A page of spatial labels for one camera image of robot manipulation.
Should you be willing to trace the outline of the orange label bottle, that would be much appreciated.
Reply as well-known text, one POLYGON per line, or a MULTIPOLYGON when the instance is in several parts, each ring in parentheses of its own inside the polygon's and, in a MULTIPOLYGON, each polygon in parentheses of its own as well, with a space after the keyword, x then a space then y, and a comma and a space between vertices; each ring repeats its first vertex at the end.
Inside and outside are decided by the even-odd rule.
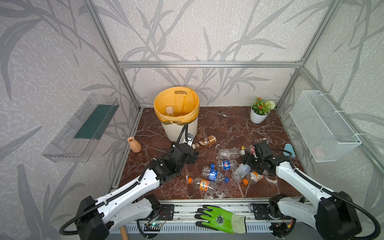
POLYGON ((260 180, 263 179, 263 175, 259 175, 257 172, 249 172, 245 178, 242 180, 242 183, 247 186, 247 185, 254 185, 260 180))

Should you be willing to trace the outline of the tall clear white label bottle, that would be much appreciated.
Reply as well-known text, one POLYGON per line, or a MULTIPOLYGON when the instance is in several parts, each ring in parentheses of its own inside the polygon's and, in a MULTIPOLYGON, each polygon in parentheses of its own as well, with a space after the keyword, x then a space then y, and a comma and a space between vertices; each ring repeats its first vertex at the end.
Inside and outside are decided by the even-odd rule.
POLYGON ((247 164, 240 164, 232 173, 231 177, 236 183, 241 183, 246 175, 251 171, 251 167, 247 164))

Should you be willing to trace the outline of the brown Nescafe coffee bottle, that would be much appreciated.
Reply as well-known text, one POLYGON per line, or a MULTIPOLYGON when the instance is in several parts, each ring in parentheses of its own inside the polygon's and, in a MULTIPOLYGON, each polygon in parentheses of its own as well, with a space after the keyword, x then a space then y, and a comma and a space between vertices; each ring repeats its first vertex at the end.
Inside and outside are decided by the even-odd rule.
POLYGON ((211 135, 209 137, 206 137, 204 138, 203 140, 195 143, 195 144, 192 144, 192 148, 193 149, 198 149, 198 148, 201 148, 201 147, 207 147, 207 146, 210 146, 214 143, 217 142, 217 139, 214 135, 211 135))

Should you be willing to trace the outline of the pink label yellow cap bottle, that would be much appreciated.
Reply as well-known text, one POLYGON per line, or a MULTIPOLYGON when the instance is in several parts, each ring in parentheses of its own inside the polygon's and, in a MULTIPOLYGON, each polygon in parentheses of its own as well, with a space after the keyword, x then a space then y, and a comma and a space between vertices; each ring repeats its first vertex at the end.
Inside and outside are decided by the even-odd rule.
POLYGON ((241 150, 245 151, 246 153, 249 153, 249 154, 253 154, 255 155, 256 154, 256 151, 255 151, 255 147, 253 145, 249 145, 249 146, 242 146, 241 150))

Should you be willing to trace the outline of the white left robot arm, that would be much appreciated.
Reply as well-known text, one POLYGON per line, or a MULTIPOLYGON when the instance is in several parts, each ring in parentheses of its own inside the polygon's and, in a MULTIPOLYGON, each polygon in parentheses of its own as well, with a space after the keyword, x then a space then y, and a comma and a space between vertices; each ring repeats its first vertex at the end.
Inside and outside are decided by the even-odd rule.
POLYGON ((60 234, 104 240, 125 224, 153 219, 160 213, 161 204, 155 196, 145 194, 180 176, 184 166, 194 164, 198 155, 187 143, 172 144, 168 152, 151 160, 134 180, 105 196, 84 198, 76 216, 60 228, 60 234))

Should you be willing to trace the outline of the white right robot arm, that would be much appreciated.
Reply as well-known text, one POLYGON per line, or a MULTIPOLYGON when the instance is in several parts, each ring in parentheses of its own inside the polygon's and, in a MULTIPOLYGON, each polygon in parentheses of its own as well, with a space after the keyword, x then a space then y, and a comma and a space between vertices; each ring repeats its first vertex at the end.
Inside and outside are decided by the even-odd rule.
POLYGON ((299 201, 281 194, 270 198, 265 211, 272 219, 291 217, 317 230, 324 240, 351 240, 362 232, 358 206, 345 192, 315 182, 293 163, 291 151, 274 156, 266 142, 242 147, 243 164, 257 174, 275 175, 302 194, 299 201))

